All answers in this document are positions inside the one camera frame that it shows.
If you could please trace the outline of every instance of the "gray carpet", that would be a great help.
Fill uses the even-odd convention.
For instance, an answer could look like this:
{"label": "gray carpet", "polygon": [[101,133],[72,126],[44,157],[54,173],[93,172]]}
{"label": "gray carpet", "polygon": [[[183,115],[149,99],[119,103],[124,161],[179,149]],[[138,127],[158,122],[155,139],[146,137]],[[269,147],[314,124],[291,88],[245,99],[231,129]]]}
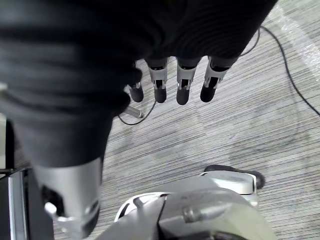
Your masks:
{"label": "gray carpet", "polygon": [[[264,23],[279,37],[297,87],[318,111],[319,12],[316,0],[282,0]],[[199,174],[210,164],[266,176],[259,210],[278,239],[320,239],[320,118],[292,88],[275,41],[262,31],[257,47],[231,68],[211,103],[200,100],[207,62],[204,57],[197,68],[186,105],[176,102],[177,63],[170,58],[166,102],[156,104],[137,126],[114,120],[104,160],[100,218],[89,239],[112,223],[128,197]],[[147,113],[153,88],[145,62],[139,61],[138,67],[144,100],[132,106]],[[67,239],[58,229],[55,237]]]}

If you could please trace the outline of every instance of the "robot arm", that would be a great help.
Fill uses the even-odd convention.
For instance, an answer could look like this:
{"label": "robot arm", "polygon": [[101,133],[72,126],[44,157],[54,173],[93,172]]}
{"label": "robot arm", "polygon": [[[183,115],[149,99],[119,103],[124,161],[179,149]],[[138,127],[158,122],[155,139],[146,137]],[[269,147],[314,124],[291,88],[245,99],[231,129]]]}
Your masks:
{"label": "robot arm", "polygon": [[[133,63],[212,56],[229,68],[274,4],[1,1],[0,111],[34,168],[45,210],[65,231],[84,238],[96,225],[112,120],[130,102],[124,87],[141,80]],[[215,90],[212,76],[204,86]]]}

